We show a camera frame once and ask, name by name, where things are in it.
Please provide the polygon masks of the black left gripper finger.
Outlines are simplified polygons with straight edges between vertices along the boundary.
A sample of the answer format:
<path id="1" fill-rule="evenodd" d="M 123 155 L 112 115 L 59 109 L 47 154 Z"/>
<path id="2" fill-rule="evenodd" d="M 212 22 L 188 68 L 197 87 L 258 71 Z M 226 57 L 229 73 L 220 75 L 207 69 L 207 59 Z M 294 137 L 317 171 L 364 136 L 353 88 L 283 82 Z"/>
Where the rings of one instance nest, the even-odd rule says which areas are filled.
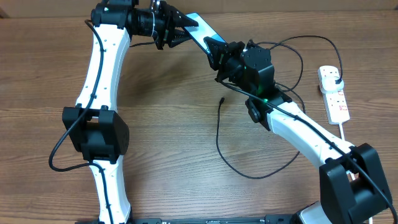
<path id="1" fill-rule="evenodd" d="M 187 17 L 184 13 L 180 12 L 178 9 L 172 7 L 170 9 L 170 27 L 198 27 L 198 22 Z"/>
<path id="2" fill-rule="evenodd" d="M 191 37 L 189 33 L 184 30 L 170 30 L 167 36 L 167 45 L 170 48 L 176 47 L 177 45 L 190 40 Z"/>

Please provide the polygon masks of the blue Galaxy smartphone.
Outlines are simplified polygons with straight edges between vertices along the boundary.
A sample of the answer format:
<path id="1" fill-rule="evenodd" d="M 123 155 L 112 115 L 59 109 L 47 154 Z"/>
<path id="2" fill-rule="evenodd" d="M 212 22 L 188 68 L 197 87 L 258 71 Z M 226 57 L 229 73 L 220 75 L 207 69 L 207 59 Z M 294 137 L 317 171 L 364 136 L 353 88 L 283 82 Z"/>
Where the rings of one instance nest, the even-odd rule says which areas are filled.
<path id="1" fill-rule="evenodd" d="M 184 27 L 183 29 L 188 32 L 191 39 L 204 51 L 207 55 L 210 53 L 207 44 L 204 41 L 205 37 L 210 37 L 219 42 L 225 40 L 197 13 L 186 14 L 186 16 L 196 22 L 197 27 Z"/>

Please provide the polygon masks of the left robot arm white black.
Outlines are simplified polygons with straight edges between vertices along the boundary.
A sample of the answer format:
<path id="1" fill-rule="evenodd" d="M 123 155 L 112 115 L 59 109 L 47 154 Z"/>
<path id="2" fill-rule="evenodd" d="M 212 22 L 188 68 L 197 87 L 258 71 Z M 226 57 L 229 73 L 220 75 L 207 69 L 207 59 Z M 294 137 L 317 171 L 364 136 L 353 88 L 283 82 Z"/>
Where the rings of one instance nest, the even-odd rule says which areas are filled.
<path id="1" fill-rule="evenodd" d="M 92 171 L 100 212 L 95 223 L 133 223 L 125 190 L 123 161 L 129 146 L 129 127 L 118 115 L 121 69 L 132 37 L 152 37 L 157 49 L 190 39 L 186 27 L 198 22 L 165 1 L 138 9 L 138 1 L 101 1 L 86 21 L 93 48 L 83 89 L 62 121 L 66 136 Z"/>

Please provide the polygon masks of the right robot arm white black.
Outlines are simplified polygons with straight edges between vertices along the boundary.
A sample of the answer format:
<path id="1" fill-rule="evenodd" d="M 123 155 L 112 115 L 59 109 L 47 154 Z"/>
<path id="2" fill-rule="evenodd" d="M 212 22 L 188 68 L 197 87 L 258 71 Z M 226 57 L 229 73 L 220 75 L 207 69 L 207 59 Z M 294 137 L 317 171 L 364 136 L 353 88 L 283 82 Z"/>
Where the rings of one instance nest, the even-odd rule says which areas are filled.
<path id="1" fill-rule="evenodd" d="M 318 170 L 320 200 L 292 215 L 291 223 L 363 223 L 392 205 L 380 158 L 369 144 L 354 146 L 310 119 L 274 80 L 268 49 L 205 37 L 216 81 L 240 92 L 251 119 L 283 137 Z"/>

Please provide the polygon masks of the white charger plug adapter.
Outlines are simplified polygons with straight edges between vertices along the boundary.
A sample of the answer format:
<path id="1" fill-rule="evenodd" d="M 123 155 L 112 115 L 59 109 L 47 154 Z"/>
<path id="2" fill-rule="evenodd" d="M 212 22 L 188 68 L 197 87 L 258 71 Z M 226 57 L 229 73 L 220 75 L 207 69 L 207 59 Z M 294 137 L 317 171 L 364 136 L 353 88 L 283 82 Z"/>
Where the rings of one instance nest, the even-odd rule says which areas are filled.
<path id="1" fill-rule="evenodd" d="M 329 94 L 342 90 L 345 85 L 344 81 L 342 80 L 339 83 L 337 81 L 334 77 L 322 77 L 320 80 L 320 91 L 323 94 Z"/>

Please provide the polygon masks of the white power strip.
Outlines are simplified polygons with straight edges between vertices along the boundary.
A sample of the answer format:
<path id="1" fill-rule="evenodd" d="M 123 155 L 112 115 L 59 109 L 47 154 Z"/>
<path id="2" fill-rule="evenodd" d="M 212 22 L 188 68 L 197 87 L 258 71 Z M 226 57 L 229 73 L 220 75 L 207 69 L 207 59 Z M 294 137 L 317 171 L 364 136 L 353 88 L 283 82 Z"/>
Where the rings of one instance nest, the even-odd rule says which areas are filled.
<path id="1" fill-rule="evenodd" d="M 322 77 L 340 79 L 339 71 L 331 65 L 324 65 L 318 69 L 319 86 Z M 334 93 L 323 94 L 326 115 L 330 124 L 343 124 L 350 119 L 348 106 L 343 89 Z"/>

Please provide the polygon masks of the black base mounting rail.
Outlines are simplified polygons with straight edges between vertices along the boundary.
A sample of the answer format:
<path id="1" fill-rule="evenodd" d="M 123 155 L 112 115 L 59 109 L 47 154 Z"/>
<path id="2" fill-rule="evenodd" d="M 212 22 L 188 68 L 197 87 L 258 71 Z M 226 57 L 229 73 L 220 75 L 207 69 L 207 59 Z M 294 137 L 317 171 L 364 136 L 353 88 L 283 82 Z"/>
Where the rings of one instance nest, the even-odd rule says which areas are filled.
<path id="1" fill-rule="evenodd" d="M 240 218 L 186 218 L 163 220 L 160 218 L 136 218 L 130 219 L 131 224 L 291 224 L 297 223 L 293 215 L 278 214 L 264 217 L 240 217 Z"/>

